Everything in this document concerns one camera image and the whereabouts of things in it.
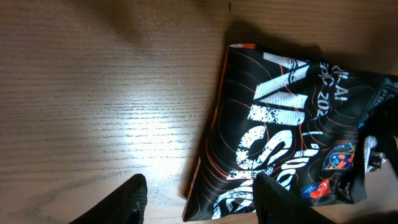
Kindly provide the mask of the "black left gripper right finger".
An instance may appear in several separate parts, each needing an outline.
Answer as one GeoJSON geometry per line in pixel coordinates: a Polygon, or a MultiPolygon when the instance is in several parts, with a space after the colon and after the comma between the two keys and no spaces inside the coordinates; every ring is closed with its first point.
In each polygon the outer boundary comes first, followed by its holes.
{"type": "Polygon", "coordinates": [[[259,224],[334,224],[265,173],[254,179],[253,198],[259,224]]]}

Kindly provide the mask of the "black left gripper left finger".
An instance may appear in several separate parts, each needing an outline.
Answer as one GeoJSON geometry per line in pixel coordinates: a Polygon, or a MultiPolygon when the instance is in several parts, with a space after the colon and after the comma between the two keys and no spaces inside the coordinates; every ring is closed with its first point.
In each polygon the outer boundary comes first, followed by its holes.
{"type": "Polygon", "coordinates": [[[135,174],[70,224],[143,224],[147,182],[135,174]]]}

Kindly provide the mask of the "black patterned sports jersey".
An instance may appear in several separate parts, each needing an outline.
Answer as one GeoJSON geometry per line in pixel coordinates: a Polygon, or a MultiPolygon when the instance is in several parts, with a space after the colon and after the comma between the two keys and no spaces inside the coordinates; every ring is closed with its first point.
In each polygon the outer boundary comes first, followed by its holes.
{"type": "Polygon", "coordinates": [[[309,206],[364,200],[364,176],[380,144],[364,127],[396,98],[395,75],[230,45],[183,220],[254,212],[258,174],[309,206]]]}

